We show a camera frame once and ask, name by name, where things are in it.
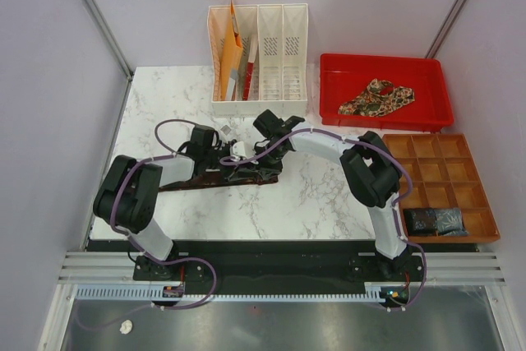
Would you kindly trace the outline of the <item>dark red patterned tie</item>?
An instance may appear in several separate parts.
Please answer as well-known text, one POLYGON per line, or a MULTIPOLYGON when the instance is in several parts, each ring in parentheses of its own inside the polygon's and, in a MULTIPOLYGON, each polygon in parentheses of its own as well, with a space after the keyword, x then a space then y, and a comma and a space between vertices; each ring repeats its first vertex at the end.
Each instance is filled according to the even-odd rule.
POLYGON ((244 185, 266 185, 276 182, 230 182, 228 175, 233 168, 228 168, 222 177, 220 174, 208 173, 197 176, 194 169, 163 168, 159 192, 175 192, 215 187, 235 187, 244 185))

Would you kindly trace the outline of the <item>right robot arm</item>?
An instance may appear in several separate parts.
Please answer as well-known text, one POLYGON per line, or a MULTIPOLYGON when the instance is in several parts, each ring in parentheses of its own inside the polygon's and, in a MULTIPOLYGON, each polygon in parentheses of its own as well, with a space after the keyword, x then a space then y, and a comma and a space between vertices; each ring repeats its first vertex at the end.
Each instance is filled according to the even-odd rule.
POLYGON ((371 217, 376 241, 378 274, 397 279, 406 270, 403 257, 407 243, 402 238, 397 207, 401 164, 389 152, 375 132, 346 137, 314 127, 304 118, 278 118, 270 110, 253 123, 268 141, 258 151, 258 162, 277 163, 288 152, 301 152, 327 159, 341 166, 354 198, 362 203, 371 217))

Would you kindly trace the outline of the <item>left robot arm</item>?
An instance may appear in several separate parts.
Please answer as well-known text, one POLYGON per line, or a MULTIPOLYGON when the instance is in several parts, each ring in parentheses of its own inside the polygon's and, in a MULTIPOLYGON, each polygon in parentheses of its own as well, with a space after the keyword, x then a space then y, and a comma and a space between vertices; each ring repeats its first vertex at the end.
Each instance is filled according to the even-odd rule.
POLYGON ((158 194, 257 184, 261 177, 250 169, 224 167, 219 162, 235 144, 221 141, 214 128, 195 124, 190 139, 168 155, 142 161, 119 155, 97 192, 94 215, 148 255, 161 279, 173 279, 180 271, 180 260, 173 240, 154 219, 158 194))

